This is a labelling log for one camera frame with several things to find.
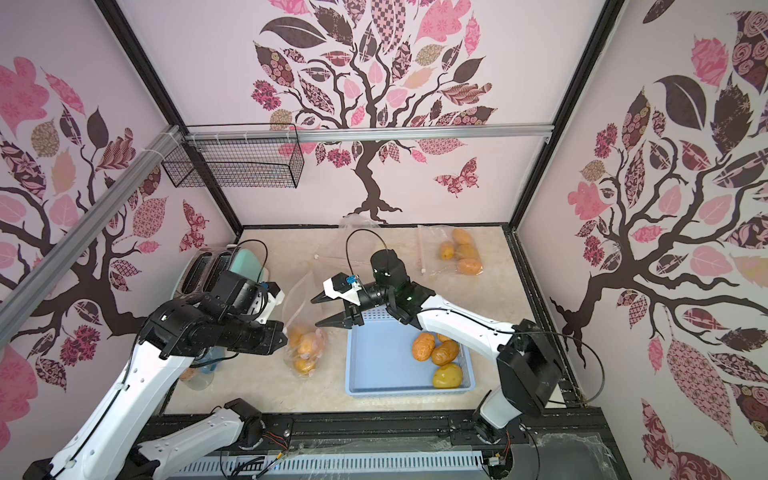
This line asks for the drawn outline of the clear zipper bag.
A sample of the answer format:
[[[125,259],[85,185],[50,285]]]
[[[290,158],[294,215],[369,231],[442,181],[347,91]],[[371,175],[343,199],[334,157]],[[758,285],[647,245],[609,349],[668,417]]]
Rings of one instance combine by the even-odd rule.
[[[478,276],[483,272],[479,249],[468,230],[447,225],[419,225],[417,233],[423,275]]]
[[[344,216],[336,229],[330,230],[329,240],[323,240],[314,253],[312,271],[317,280],[343,272],[352,266],[357,274],[370,273],[370,257],[383,246],[377,232],[379,225],[365,216]]]
[[[301,379],[310,378],[323,357],[327,335],[316,323],[324,319],[320,304],[312,299],[321,289],[312,272],[307,272],[288,292],[282,307],[282,320],[288,344],[286,366]]]

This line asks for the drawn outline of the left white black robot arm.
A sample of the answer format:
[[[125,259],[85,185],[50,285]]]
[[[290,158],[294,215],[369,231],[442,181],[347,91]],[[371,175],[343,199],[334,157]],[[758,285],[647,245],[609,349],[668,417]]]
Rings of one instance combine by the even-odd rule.
[[[53,457],[33,462],[24,478],[167,479],[215,450],[257,445],[262,414],[243,399],[160,439],[138,438],[181,375],[201,366],[211,348],[222,347],[234,357],[268,356],[286,346],[283,323],[269,317],[283,299],[275,282],[256,283],[225,271],[210,292],[161,304],[89,419]]]

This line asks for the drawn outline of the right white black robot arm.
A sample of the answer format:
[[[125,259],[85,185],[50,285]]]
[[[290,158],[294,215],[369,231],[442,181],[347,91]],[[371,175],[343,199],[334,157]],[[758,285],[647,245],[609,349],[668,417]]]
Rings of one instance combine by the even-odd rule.
[[[527,319],[518,324],[493,320],[446,300],[412,281],[391,249],[375,252],[370,264],[373,281],[368,284],[345,273],[323,282],[311,302],[340,300],[343,311],[317,322],[318,327],[351,330],[364,325],[365,311],[384,307],[403,325],[445,335],[493,361],[499,385],[473,412],[474,429],[486,443],[498,442],[510,422],[522,415],[543,415],[563,377],[564,363],[554,347],[556,332]]]

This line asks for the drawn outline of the mint green toaster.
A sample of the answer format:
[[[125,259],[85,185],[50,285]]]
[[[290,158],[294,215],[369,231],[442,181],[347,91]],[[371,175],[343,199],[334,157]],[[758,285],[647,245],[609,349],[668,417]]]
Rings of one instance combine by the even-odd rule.
[[[212,291],[224,271],[232,271],[254,282],[269,279],[269,270],[247,249],[205,247],[186,264],[171,298],[192,298]]]

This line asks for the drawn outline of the light blue plastic basket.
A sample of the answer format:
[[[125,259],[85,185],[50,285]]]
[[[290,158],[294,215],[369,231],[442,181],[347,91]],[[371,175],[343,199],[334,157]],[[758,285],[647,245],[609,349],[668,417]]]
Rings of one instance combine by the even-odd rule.
[[[345,391],[352,397],[460,394],[476,387],[469,349],[461,347],[454,362],[462,381],[452,389],[432,384],[438,366],[412,356],[419,331],[399,323],[383,307],[363,313],[364,324],[348,332]]]

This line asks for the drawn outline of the yellow green potato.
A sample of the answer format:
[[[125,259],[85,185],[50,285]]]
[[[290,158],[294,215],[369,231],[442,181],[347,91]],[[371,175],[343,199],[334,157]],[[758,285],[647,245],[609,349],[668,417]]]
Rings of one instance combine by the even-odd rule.
[[[456,389],[463,381],[463,370],[455,363],[440,366],[432,377],[432,386],[436,389]]]

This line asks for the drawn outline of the white vent strip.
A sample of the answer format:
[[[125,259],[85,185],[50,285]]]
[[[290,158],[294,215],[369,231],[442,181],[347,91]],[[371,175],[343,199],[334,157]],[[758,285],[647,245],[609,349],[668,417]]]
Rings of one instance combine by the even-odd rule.
[[[479,452],[209,455],[172,479],[485,479]]]

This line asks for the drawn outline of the aluminium frame bar left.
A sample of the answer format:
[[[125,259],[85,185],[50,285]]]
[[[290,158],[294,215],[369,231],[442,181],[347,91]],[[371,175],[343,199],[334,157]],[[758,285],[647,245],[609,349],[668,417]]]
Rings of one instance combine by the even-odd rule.
[[[176,125],[159,133],[117,179],[115,184],[88,209],[39,266],[15,287],[1,305],[1,344],[6,345],[37,306],[76,263],[108,221],[123,206],[133,191],[175,148],[183,134]]]

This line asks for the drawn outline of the aluminium frame bar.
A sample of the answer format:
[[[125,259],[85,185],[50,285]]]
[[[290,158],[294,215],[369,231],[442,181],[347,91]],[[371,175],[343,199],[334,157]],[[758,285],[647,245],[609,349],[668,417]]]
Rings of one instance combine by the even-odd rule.
[[[183,134],[176,125],[159,133],[117,179],[115,184],[88,209],[39,266],[15,287],[1,305],[1,344],[6,345],[37,306],[76,263],[108,221],[123,206],[133,191],[175,148]]]
[[[343,141],[383,141],[383,140],[422,140],[447,138],[509,138],[509,137],[544,137],[549,138],[554,126],[544,123],[491,124],[473,126],[439,127],[387,127],[387,128],[350,128],[350,129],[298,129],[286,130],[243,130],[243,131],[191,131],[185,136],[189,142],[215,143],[225,140],[243,141],[283,141],[296,143],[343,142]]]

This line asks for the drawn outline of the aluminium frame bar back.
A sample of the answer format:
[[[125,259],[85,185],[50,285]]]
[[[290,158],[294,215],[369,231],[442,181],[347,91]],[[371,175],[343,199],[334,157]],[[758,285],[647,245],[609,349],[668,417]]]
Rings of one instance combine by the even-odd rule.
[[[554,126],[544,123],[491,124],[473,126],[439,127],[387,127],[387,128],[350,128],[350,129],[298,129],[286,130],[243,130],[243,131],[191,131],[185,136],[189,142],[215,143],[225,140],[243,141],[283,141],[296,143],[343,142],[343,141],[383,141],[383,140],[422,140],[447,138],[509,138],[509,137],[544,137],[549,138]]]

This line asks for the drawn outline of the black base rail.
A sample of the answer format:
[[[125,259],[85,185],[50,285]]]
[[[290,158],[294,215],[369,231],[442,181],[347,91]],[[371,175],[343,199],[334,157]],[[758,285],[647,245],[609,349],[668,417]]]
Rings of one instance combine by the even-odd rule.
[[[265,438],[209,455],[479,452],[485,479],[627,479],[629,470],[602,411],[554,408],[513,420],[496,443],[474,429],[470,410],[271,413]]]

